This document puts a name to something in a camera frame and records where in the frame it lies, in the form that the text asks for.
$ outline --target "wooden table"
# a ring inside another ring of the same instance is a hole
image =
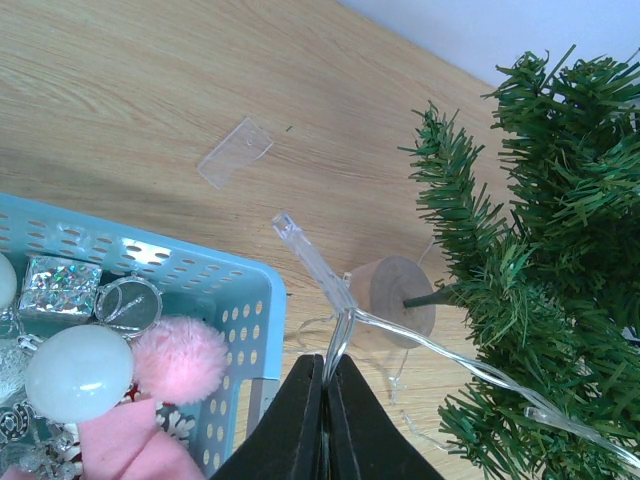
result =
[[[459,108],[459,124],[488,145],[479,179],[507,198],[492,160],[495,105],[479,97],[490,88],[333,1],[5,0],[0,36],[2,189],[271,264],[292,294],[290,350],[301,322],[330,309],[270,219],[289,210],[337,272],[418,258],[432,229],[396,149],[412,144],[412,108]],[[275,145],[216,190],[196,166],[245,116]],[[444,276],[437,249],[427,271]],[[439,309],[433,338],[472,354],[462,319]],[[446,478],[481,478],[402,420],[411,412],[436,432],[437,405],[469,378],[421,350],[389,414]],[[285,355],[283,375],[295,358]],[[389,405],[384,377],[362,370]]]

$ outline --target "artificial christmas tree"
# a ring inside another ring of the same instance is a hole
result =
[[[431,105],[412,178],[452,279],[407,308],[467,309],[478,359],[568,417],[640,454],[640,64],[579,60],[550,73],[523,55],[492,94],[506,132],[510,211],[475,191],[481,147]],[[518,393],[476,378],[441,407],[442,430],[490,477],[632,478],[611,451],[527,417]]]

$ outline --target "silver glitter gift box ornament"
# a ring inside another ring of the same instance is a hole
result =
[[[92,314],[102,269],[70,258],[33,256],[24,277],[18,310],[69,323],[84,323]]]

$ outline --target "pink pom pom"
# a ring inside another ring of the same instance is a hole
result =
[[[176,405],[198,402],[217,390],[226,366],[222,335],[195,318],[162,317],[131,349],[140,390]]]

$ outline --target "white wall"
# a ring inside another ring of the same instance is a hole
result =
[[[640,0],[340,1],[491,85],[526,50],[625,61],[640,47]]]

